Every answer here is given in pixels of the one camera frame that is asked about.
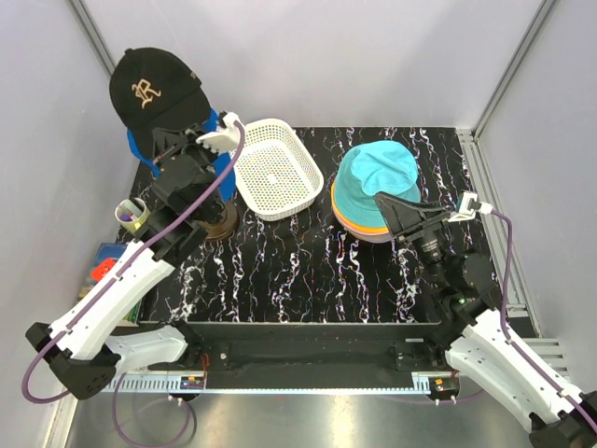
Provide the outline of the red cube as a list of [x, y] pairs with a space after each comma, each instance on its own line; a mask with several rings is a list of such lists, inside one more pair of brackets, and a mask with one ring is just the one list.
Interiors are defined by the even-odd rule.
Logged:
[[117, 260], [113, 259], [113, 258], [106, 258], [103, 261], [101, 261], [97, 267], [95, 267], [91, 272], [90, 272], [90, 277], [96, 281], [96, 282], [100, 282], [110, 271], [111, 269], [116, 265]]

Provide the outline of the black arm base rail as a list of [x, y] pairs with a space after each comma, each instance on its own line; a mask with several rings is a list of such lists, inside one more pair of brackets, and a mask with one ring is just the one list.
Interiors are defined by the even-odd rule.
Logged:
[[451, 368], [431, 339], [437, 324], [191, 322], [216, 389], [388, 389], [415, 372]]

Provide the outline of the white plastic basket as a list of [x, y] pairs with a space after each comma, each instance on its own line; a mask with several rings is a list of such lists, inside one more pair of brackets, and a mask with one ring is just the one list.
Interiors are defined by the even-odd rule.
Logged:
[[280, 119], [248, 123], [236, 187], [247, 207], [262, 220], [278, 221], [308, 208], [324, 178], [296, 131]]

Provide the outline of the yellow tape cup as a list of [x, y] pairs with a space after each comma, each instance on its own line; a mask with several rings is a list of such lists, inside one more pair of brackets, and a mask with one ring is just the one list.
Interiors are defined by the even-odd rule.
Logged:
[[131, 234], [135, 234], [143, 226], [149, 214], [146, 203], [137, 197], [123, 200], [114, 211], [118, 224]]

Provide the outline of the left aluminium frame post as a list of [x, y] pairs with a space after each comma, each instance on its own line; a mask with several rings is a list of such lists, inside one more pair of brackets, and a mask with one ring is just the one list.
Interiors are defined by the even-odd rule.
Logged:
[[86, 2], [81, 0], [66, 0], [65, 3], [69, 7], [77, 25], [85, 36], [91, 52], [102, 67], [107, 82], [106, 91], [109, 91], [108, 85], [110, 84], [117, 63], [105, 43], [104, 37], [92, 17]]

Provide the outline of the cream mannequin head stand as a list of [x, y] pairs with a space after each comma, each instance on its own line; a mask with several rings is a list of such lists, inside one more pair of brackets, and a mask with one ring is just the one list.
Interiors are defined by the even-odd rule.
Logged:
[[224, 203], [224, 210], [221, 213], [221, 218], [215, 223], [202, 223], [202, 226], [207, 231], [205, 240], [207, 242], [222, 241], [236, 232], [239, 225], [239, 214], [237, 206], [233, 201], [226, 201]]

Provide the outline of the orange bucket hat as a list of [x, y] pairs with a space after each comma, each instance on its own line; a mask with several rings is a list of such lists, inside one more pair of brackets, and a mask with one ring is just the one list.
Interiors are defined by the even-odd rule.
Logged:
[[367, 227], [353, 223], [351, 220], [346, 218], [337, 208], [332, 208], [332, 211], [337, 219], [337, 221], [347, 229], [351, 231], [356, 231], [362, 234], [383, 234], [388, 233], [388, 229], [386, 226], [381, 227]]

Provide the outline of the black embroidered baseball cap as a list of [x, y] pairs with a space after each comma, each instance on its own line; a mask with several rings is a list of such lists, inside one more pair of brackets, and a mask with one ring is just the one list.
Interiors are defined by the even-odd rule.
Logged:
[[211, 116], [199, 77], [164, 49], [127, 49], [110, 78], [109, 95], [145, 159], [154, 157], [155, 129], [184, 131]]

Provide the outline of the right aluminium frame post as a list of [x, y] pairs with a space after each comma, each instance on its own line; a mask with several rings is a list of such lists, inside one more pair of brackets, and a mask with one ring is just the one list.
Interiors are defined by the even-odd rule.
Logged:
[[512, 82], [516, 78], [525, 60], [533, 49], [533, 46], [547, 26], [550, 17], [560, 2], [560, 0], [542, 0], [540, 2], [538, 9], [521, 38], [521, 41], [510, 58], [503, 75], [500, 77], [493, 90], [488, 103], [483, 108], [475, 126], [471, 129], [474, 138], [479, 139], [482, 136], [496, 109], [502, 103]]

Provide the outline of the black marble table mat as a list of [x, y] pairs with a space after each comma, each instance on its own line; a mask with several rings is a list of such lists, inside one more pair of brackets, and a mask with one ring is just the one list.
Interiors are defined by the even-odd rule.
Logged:
[[[426, 202], [452, 206], [471, 189], [457, 132], [438, 127], [300, 128], [298, 137], [330, 186], [344, 154], [378, 140], [404, 145], [419, 165]], [[199, 245], [148, 293], [142, 322], [415, 323], [428, 285], [409, 245], [355, 239], [323, 189], [300, 213], [266, 222], [235, 199], [236, 232]]]

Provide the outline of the landscape cover book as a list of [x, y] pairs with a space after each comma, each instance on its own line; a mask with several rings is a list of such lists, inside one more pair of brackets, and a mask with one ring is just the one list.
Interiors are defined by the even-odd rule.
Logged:
[[[117, 243], [101, 243], [93, 260], [90, 272], [106, 258], [113, 258], [117, 261], [124, 254], [126, 246]], [[97, 285], [98, 282], [90, 277], [90, 273], [79, 290], [77, 301], [83, 300], [87, 294]], [[119, 327], [137, 327], [142, 302], [137, 302], [118, 323]]]

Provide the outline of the teal hat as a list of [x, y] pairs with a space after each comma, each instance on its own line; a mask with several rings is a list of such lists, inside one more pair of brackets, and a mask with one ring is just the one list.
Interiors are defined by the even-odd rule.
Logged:
[[411, 152], [392, 140], [381, 140], [351, 148], [343, 156], [331, 197], [341, 216], [360, 228], [385, 226], [375, 202], [379, 192], [417, 203], [419, 169]]

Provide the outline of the aluminium frame post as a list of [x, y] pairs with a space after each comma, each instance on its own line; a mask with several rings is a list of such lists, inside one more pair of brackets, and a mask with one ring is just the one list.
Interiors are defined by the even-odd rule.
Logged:
[[109, 91], [108, 85], [110, 84], [117, 63], [105, 43], [104, 37], [92, 17], [86, 2], [81, 0], [66, 0], [65, 3], [69, 7], [77, 25], [85, 36], [91, 52], [102, 67], [107, 82], [106, 91]]
[[482, 136], [496, 109], [502, 103], [512, 82], [516, 78], [525, 60], [533, 49], [533, 46], [547, 26], [550, 17], [560, 2], [560, 0], [542, 0], [540, 2], [538, 9], [521, 38], [521, 41], [510, 58], [503, 75], [500, 77], [493, 90], [488, 103], [483, 108], [475, 126], [471, 129], [474, 138], [479, 139]]

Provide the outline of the pink bucket hat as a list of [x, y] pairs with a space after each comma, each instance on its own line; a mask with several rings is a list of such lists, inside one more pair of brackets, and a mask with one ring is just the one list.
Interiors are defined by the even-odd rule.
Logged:
[[386, 227], [381, 228], [368, 228], [358, 225], [352, 224], [343, 224], [343, 227], [353, 236], [355, 237], [366, 237], [366, 238], [373, 238], [373, 237], [387, 237], [390, 235], [390, 232]]

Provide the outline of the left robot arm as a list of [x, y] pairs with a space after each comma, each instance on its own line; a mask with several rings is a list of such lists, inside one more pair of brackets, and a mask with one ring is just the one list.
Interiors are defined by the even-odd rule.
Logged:
[[117, 376], [160, 364], [194, 368], [201, 361], [201, 336], [183, 322], [124, 336], [113, 331], [147, 292], [170, 276], [220, 222], [225, 203], [220, 184], [233, 171], [222, 154], [238, 152], [244, 128], [228, 114], [209, 133], [198, 125], [153, 132], [154, 188], [163, 202], [134, 231], [122, 256], [69, 312], [50, 324], [34, 323], [26, 338], [46, 361], [67, 394], [79, 400], [102, 391]]

